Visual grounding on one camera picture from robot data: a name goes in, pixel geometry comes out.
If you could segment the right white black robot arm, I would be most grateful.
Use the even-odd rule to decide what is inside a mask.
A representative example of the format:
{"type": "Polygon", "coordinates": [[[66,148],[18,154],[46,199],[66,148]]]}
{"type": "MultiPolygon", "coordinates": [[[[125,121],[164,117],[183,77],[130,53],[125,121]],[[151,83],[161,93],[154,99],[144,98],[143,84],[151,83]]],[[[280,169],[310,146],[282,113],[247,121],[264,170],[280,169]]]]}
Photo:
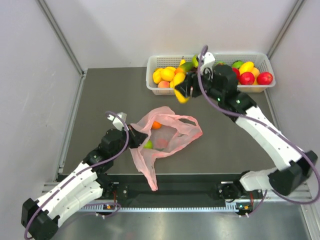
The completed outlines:
{"type": "Polygon", "coordinates": [[[305,152],[290,142],[263,114],[257,103],[238,90],[236,73],[228,65],[218,64],[189,72],[174,85],[177,96],[187,99],[200,95],[216,109],[245,130],[272,159],[275,168],[247,171],[233,185],[233,192],[245,198],[254,190],[273,191],[281,197],[289,196],[312,174],[318,156],[305,152]]]}

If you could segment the yellow mango from bag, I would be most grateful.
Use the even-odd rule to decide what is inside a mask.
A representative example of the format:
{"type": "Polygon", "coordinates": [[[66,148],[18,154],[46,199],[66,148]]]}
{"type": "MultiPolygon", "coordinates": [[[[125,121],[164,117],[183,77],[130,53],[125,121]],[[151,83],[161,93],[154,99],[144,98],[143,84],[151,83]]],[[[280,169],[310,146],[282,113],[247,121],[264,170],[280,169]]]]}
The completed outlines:
{"type": "Polygon", "coordinates": [[[185,80],[186,75],[183,72],[178,72],[175,74],[174,78],[173,78],[173,90],[174,90],[174,94],[175,97],[177,98],[177,100],[181,103],[181,104],[185,104],[188,100],[189,97],[185,97],[184,95],[182,95],[178,90],[176,90],[176,86],[181,84],[184,80],[185,80]]]}

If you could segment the pink plastic bag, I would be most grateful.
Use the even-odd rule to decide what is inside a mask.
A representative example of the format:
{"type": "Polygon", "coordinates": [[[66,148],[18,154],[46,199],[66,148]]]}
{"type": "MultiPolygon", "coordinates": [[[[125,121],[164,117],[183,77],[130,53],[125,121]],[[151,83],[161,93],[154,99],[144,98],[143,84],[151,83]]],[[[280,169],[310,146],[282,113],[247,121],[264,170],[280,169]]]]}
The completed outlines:
{"type": "Polygon", "coordinates": [[[181,151],[203,135],[198,121],[187,115],[177,115],[168,106],[151,110],[132,128],[147,138],[130,153],[136,169],[141,172],[152,191],[158,190],[155,161],[181,151]]]}

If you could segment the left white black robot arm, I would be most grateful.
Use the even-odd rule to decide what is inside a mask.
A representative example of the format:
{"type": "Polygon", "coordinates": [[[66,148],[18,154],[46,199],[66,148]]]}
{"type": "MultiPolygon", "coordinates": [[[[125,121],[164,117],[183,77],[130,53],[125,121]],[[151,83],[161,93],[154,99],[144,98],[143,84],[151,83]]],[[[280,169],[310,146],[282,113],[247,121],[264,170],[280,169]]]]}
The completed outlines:
{"type": "Polygon", "coordinates": [[[100,197],[109,198],[114,184],[107,170],[125,150],[140,147],[147,137],[131,125],[108,130],[100,144],[64,180],[36,200],[29,198],[23,203],[21,224],[25,239],[50,240],[82,207],[100,197]]]}

